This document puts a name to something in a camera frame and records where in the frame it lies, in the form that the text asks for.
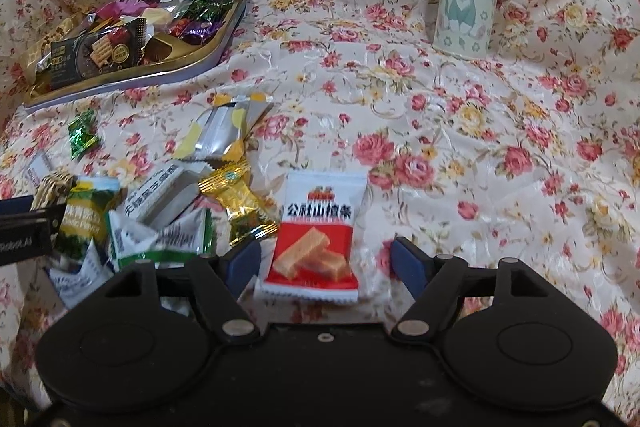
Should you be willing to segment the brown gold patterned snack packet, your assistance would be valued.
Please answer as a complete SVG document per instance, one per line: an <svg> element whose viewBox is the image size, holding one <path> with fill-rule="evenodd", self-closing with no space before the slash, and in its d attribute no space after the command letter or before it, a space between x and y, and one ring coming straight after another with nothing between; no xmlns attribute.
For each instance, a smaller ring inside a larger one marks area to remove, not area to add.
<svg viewBox="0 0 640 427"><path fill-rule="evenodd" d="M77 176L66 170L58 170L44 176L38 185L31 210L49 208L66 202L75 186Z"/></svg>

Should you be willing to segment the white green striped snack packet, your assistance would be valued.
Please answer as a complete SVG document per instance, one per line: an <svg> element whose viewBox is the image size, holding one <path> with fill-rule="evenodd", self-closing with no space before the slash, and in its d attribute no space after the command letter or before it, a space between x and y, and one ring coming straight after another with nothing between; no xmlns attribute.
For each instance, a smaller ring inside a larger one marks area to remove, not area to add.
<svg viewBox="0 0 640 427"><path fill-rule="evenodd" d="M198 208L156 231L125 213L110 210L107 228L111 239L111 262L116 271L138 260L154 263L186 263L190 258L215 250L216 231L210 210Z"/></svg>

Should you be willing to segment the green yellow pea snack packet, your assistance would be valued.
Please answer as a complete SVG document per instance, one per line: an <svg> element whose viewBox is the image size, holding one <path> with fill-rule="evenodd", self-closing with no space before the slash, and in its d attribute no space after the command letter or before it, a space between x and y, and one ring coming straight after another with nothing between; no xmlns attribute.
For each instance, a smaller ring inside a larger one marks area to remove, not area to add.
<svg viewBox="0 0 640 427"><path fill-rule="evenodd" d="M107 213L122 200L119 179L80 176L70 190L54 248L61 256L80 261L91 243L99 253L107 244Z"/></svg>

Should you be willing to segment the white hawthorn strip packet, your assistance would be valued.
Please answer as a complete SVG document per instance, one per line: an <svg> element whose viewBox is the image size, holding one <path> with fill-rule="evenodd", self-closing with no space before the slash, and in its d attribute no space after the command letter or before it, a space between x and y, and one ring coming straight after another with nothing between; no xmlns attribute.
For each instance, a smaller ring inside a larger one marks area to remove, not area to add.
<svg viewBox="0 0 640 427"><path fill-rule="evenodd" d="M35 192L42 180L54 170L53 162L47 153L44 150L37 150L34 156L30 158L25 170L25 178L32 191Z"/></svg>

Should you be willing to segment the red white hawthorn snack packet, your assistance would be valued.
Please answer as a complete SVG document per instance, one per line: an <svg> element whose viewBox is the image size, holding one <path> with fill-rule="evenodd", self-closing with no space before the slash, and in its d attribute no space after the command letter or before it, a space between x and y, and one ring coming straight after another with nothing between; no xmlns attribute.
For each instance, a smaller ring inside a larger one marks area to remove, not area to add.
<svg viewBox="0 0 640 427"><path fill-rule="evenodd" d="M350 265L364 173L295 170L288 174L266 294L354 303L359 283Z"/></svg>

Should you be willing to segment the gold foil candy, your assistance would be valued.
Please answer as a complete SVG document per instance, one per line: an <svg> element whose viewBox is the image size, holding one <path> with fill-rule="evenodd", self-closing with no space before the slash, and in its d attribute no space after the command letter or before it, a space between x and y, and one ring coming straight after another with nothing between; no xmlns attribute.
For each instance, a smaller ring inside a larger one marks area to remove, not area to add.
<svg viewBox="0 0 640 427"><path fill-rule="evenodd" d="M231 247L250 237L261 241L276 234L279 228L264 202L248 186L248 181L250 165L243 158L214 170L198 182L200 192L216 199L226 210Z"/></svg>

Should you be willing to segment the green foil candy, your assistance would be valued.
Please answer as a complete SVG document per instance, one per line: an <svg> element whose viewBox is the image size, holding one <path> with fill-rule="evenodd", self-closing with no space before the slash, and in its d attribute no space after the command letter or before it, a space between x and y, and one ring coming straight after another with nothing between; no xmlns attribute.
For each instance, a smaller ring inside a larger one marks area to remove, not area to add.
<svg viewBox="0 0 640 427"><path fill-rule="evenodd" d="M67 126L70 158L79 159L101 143L96 127L96 112L87 109L78 114Z"/></svg>

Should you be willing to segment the silver yellow snack packet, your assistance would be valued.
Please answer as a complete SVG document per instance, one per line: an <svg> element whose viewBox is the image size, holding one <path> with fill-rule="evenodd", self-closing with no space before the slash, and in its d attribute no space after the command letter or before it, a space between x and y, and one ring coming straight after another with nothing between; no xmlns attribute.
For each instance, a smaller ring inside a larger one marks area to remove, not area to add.
<svg viewBox="0 0 640 427"><path fill-rule="evenodd" d="M174 157L182 161L235 162L245 154L245 139L271 106L263 93L216 95L196 118Z"/></svg>

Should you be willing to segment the gold tray full of snacks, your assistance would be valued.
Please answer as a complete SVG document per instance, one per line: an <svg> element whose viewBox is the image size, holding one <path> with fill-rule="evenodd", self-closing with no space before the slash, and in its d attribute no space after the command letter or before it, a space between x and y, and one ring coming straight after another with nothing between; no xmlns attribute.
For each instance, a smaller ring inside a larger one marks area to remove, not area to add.
<svg viewBox="0 0 640 427"><path fill-rule="evenodd" d="M23 56L29 112L175 83L221 60L245 0L117 0L62 23Z"/></svg>

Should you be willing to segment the white grey text snack packet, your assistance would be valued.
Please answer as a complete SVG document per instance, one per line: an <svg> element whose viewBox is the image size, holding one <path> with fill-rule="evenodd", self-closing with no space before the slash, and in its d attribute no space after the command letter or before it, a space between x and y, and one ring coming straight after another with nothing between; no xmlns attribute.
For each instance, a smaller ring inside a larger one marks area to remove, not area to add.
<svg viewBox="0 0 640 427"><path fill-rule="evenodd" d="M200 194L198 182L213 172L206 162L173 160L157 167L122 203L125 215L160 230L175 221Z"/></svg>

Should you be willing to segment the floral sofa cover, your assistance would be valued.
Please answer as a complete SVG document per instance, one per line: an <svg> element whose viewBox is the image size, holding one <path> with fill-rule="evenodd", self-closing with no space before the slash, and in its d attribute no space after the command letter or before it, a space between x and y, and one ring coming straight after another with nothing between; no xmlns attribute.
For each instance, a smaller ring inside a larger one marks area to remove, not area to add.
<svg viewBox="0 0 640 427"><path fill-rule="evenodd" d="M77 174L141 184L216 95L273 104L247 144L273 210L294 169L367 173L356 307L248 299L285 322L393 322L408 306L388 246L411 237L473 265L517 257L587 310L618 359L605 399L639 421L639 0L499 0L491 54L437 52L437 0L248 0L221 63L173 86L26 114L21 57L112 0L1 0L1 195L32 189L37 150ZM101 143L70 158L68 124Z"/></svg>

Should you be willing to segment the black cracker packet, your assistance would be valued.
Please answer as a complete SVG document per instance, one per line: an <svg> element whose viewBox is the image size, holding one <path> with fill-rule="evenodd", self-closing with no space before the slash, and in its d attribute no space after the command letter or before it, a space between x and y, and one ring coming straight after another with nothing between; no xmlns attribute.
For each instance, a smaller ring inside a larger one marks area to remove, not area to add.
<svg viewBox="0 0 640 427"><path fill-rule="evenodd" d="M61 89L79 81L137 66L144 54L146 20L105 26L53 43L50 85Z"/></svg>

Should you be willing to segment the gold mooncake packet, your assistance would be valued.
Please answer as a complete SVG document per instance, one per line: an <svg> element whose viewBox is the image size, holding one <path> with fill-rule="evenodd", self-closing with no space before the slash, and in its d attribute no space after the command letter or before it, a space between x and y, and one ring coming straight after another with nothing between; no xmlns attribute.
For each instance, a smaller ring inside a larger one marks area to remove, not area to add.
<svg viewBox="0 0 640 427"><path fill-rule="evenodd" d="M78 36L90 28L95 20L96 14L93 12L77 13L67 17L29 49L25 65L35 72L42 72L48 67L53 43Z"/></svg>

